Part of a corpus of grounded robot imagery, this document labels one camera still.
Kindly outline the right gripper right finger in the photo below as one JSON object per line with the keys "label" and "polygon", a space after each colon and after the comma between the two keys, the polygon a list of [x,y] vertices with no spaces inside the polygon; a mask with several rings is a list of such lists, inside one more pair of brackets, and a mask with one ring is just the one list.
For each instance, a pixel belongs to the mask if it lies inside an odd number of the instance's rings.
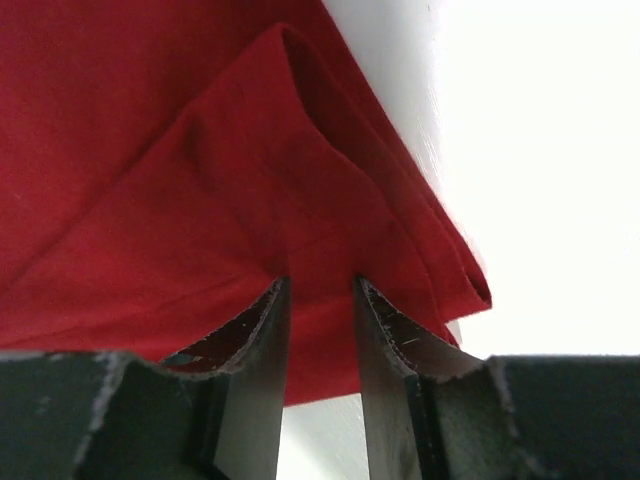
{"label": "right gripper right finger", "polygon": [[436,386],[481,361],[407,317],[363,277],[353,282],[353,301],[369,477],[448,479]]}

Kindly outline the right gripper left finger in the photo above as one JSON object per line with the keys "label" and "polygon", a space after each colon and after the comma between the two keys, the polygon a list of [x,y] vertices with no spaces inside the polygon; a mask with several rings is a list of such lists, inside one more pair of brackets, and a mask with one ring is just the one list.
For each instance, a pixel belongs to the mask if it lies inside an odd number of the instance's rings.
{"label": "right gripper left finger", "polygon": [[210,479],[276,476],[289,358],[291,282],[163,359],[196,400],[188,459]]}

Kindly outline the red t shirt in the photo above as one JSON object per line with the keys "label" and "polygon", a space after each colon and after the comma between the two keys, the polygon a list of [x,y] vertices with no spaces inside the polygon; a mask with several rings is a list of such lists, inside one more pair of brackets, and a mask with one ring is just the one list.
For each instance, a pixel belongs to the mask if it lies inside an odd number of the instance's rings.
{"label": "red t shirt", "polygon": [[441,338],[491,305],[321,2],[2,3],[4,348],[158,361],[287,276],[287,403],[347,395],[358,275]]}

